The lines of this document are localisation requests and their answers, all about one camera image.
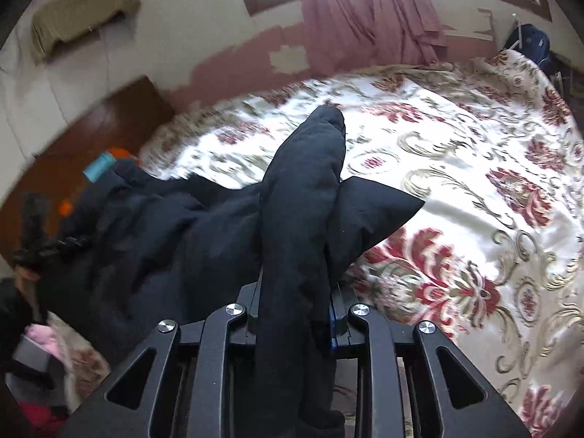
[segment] bolt head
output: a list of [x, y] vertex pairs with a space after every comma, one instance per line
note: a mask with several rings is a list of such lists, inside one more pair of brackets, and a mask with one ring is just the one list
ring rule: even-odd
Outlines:
[[436, 330], [436, 325], [431, 321], [422, 321], [418, 329], [424, 334], [432, 334]]
[[163, 319], [158, 323], [158, 330], [161, 333], [169, 333], [176, 327], [176, 323], [171, 319]]
[[357, 304], [351, 307], [351, 313], [356, 316], [367, 316], [370, 311], [367, 305]]
[[225, 307], [226, 313], [231, 316], [239, 316], [241, 313], [243, 313], [243, 309], [243, 306], [237, 303], [231, 303]]

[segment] brown wooden furniture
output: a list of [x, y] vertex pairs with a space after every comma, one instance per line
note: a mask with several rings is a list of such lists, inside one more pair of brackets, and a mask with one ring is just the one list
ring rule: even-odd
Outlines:
[[24, 172], [0, 208], [0, 254], [12, 265], [20, 235], [20, 207], [25, 193], [43, 193], [51, 201], [49, 234], [58, 228], [58, 207], [86, 185], [83, 170], [110, 147], [137, 154], [174, 110], [148, 77], [141, 77], [75, 121]]

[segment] red fabric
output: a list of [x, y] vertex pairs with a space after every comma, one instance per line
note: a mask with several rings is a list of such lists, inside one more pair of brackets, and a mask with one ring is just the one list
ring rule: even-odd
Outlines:
[[430, 0], [302, 0], [314, 72], [330, 76], [374, 65], [437, 61], [446, 47]]
[[65, 419], [54, 416], [49, 407], [22, 403], [19, 405], [28, 421], [37, 429], [42, 438], [55, 438], [59, 428], [65, 423]]

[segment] backpack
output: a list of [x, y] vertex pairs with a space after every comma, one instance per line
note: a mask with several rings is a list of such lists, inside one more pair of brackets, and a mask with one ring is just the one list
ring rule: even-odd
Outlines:
[[[546, 74], [553, 72], [553, 61], [551, 54], [551, 44], [548, 35], [537, 29], [532, 24], [521, 26], [523, 49], [519, 44], [515, 46], [515, 51], [519, 51], [525, 57], [535, 62], [539, 68]], [[505, 43], [505, 49], [511, 48], [519, 40], [519, 28], [511, 33], [511, 36]]]

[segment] white bedspread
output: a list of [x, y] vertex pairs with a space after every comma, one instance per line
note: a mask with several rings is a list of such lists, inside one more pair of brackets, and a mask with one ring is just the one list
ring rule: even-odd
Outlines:
[[584, 372], [584, 152], [569, 108], [533, 63], [504, 51], [224, 101], [177, 116], [141, 159], [154, 176], [240, 188], [323, 103], [345, 115], [343, 178], [426, 200], [347, 280], [389, 318], [436, 322], [541, 436]]

